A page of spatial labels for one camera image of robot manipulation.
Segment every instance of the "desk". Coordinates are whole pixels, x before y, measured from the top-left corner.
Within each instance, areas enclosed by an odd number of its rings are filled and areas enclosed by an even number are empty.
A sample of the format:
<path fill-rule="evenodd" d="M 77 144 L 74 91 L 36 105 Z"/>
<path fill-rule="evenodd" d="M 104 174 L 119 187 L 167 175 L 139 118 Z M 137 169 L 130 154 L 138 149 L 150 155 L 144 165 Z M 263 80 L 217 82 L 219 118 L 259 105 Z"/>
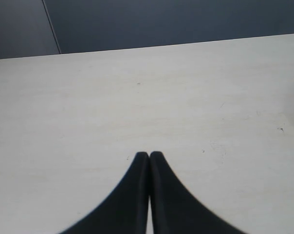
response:
<path fill-rule="evenodd" d="M 294 233 L 294 34 L 0 60 L 0 234 L 64 230 L 154 150 L 231 224 Z"/>

